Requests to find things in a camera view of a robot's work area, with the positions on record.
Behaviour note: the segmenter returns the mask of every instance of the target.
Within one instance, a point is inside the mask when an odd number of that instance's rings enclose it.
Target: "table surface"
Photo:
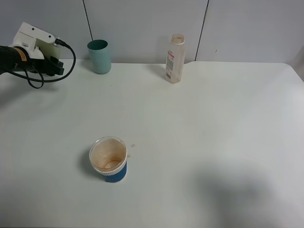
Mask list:
[[[71,60],[63,60],[66,69]],[[303,227],[304,83],[286,64],[78,60],[32,89],[0,77],[0,225]],[[126,177],[103,182],[90,146],[124,141]]]

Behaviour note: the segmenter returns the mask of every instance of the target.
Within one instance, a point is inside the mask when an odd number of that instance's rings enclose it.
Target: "cup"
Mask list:
[[[87,44],[95,72],[106,74],[111,69],[111,57],[108,42],[102,39],[93,40]]]
[[[89,158],[106,182],[119,182],[127,172],[127,148],[119,138],[98,139],[91,147]]]

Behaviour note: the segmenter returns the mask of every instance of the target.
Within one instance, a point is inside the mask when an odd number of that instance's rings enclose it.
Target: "plastic bottle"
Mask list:
[[[181,80],[185,60],[185,38],[182,34],[172,36],[166,62],[166,79],[171,83]]]

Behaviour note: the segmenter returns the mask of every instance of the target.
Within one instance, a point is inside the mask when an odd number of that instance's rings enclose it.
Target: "cup rim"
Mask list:
[[[101,168],[101,167],[98,167],[98,166],[93,165],[92,160],[91,160],[91,157],[92,157],[94,148],[95,148],[98,144],[100,144],[101,142],[104,142],[104,141],[109,140],[109,139],[114,139],[114,140],[118,141],[119,143],[121,143],[121,144],[124,146],[125,158],[124,158],[120,163],[118,163],[116,166],[111,167],[111,168],[106,168],[106,169],[105,169],[105,168]],[[127,147],[125,146],[124,142],[123,142],[121,139],[119,139],[119,138],[117,138],[117,137],[114,137],[114,136],[106,136],[106,137],[103,137],[103,138],[98,139],[98,140],[92,145],[92,147],[91,147],[91,149],[90,149],[90,152],[89,152],[89,159],[90,159],[91,165],[92,165],[94,168],[98,169],[98,171],[101,172],[101,173],[111,173],[111,172],[117,170],[121,165],[124,164],[125,160],[127,159],[127,156],[128,156],[128,155],[127,155]]]
[[[102,48],[92,48],[90,46],[92,45],[103,45]],[[92,40],[90,41],[88,44],[87,44],[87,48],[92,50],[92,51],[99,51],[99,50],[103,50],[105,49],[107,46],[108,46],[108,42],[106,40],[103,40],[103,39],[95,39],[95,40]]]

